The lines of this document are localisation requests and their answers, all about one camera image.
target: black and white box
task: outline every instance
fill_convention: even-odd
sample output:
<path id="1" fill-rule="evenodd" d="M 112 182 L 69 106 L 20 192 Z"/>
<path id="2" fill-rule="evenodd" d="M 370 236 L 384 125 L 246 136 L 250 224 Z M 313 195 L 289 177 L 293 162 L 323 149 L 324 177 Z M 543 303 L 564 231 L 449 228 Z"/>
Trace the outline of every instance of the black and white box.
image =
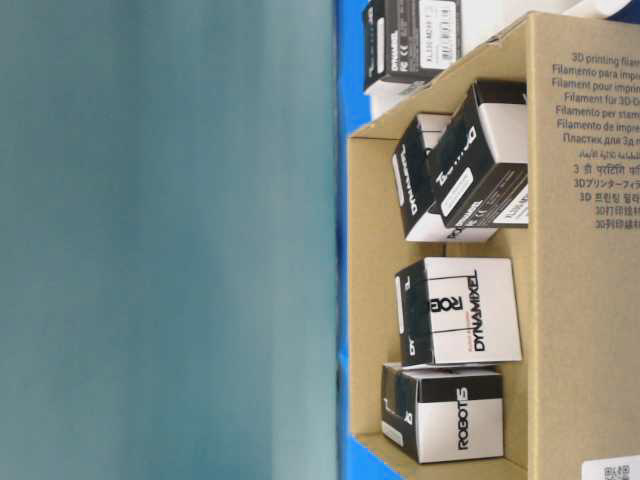
<path id="1" fill-rule="evenodd" d="M 460 0 L 370 0 L 365 93 L 409 94 L 461 55 Z"/>
<path id="2" fill-rule="evenodd" d="M 444 224 L 527 227 L 526 85 L 477 81 L 427 160 Z"/>
<path id="3" fill-rule="evenodd" d="M 490 369 L 386 364 L 382 432 L 419 463 L 501 457 L 502 377 Z"/>
<path id="4" fill-rule="evenodd" d="M 409 242 L 486 242 L 496 229 L 447 228 L 431 190 L 427 157 L 451 116 L 421 113 L 411 122 L 391 158 L 405 239 Z"/>
<path id="5" fill-rule="evenodd" d="M 404 366 L 522 360 L 511 260 L 428 257 L 395 288 Z"/>

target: teal wall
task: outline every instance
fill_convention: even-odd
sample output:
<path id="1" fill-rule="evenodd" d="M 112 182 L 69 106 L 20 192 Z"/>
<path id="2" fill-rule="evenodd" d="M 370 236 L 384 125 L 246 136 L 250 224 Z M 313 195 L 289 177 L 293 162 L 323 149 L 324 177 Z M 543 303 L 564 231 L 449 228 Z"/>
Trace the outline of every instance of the teal wall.
<path id="1" fill-rule="evenodd" d="M 332 2 L 0 2 L 0 478 L 336 475 Z"/>

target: open cardboard box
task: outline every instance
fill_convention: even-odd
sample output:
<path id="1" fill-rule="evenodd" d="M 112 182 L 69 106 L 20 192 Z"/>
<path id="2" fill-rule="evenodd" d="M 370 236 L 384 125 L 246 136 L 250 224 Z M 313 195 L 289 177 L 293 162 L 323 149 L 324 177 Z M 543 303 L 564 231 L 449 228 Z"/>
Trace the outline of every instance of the open cardboard box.
<path id="1" fill-rule="evenodd" d="M 574 188 L 582 149 L 640 147 L 563 142 L 555 106 L 567 90 L 552 86 L 552 65 L 575 65 L 574 53 L 638 59 L 640 27 L 531 13 L 349 139 L 350 431 L 406 478 L 579 479 L 585 461 L 640 454 L 640 230 L 596 229 L 596 205 Z M 407 243 L 390 163 L 397 139 L 417 112 L 453 112 L 476 78 L 527 81 L 529 228 L 484 245 Z M 616 178 L 639 178 L 628 171 Z M 525 361 L 501 368 L 505 458 L 418 465 L 380 433 L 381 366 L 400 359 L 393 276 L 429 255 L 513 260 Z"/>

